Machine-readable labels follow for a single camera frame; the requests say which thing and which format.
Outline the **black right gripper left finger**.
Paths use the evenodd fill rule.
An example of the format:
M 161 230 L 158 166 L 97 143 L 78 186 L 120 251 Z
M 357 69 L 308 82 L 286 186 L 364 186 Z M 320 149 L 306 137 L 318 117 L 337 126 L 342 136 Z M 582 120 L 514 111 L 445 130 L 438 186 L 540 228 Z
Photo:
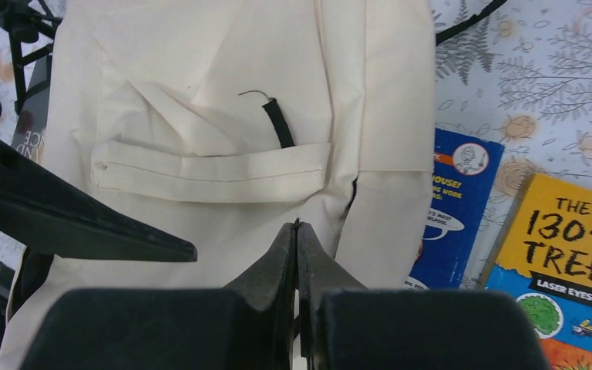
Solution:
M 49 310 L 24 369 L 289 369 L 296 226 L 222 288 L 79 289 Z

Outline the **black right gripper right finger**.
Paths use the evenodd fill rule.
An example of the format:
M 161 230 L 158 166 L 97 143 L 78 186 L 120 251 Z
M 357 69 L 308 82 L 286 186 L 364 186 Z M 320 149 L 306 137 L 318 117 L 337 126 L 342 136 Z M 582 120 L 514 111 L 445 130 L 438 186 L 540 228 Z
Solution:
M 523 310 L 489 291 L 370 289 L 297 225 L 301 355 L 309 369 L 546 369 Z

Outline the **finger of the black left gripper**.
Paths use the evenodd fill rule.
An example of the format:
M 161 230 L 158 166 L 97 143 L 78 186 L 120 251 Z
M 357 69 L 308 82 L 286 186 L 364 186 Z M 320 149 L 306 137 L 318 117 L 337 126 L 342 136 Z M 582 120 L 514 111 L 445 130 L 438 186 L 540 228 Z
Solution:
M 64 258 L 194 262 L 197 249 L 116 212 L 0 140 L 0 231 Z

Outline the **beige canvas backpack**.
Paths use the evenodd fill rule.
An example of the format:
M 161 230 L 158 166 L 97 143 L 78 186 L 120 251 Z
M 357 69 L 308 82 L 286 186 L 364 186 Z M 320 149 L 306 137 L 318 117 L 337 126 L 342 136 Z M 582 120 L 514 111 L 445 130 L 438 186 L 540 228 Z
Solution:
M 55 257 L 8 318 L 17 369 L 76 288 L 220 287 L 311 224 L 370 288 L 403 288 L 432 200 L 431 1 L 69 1 L 42 165 L 197 247 L 195 263 Z

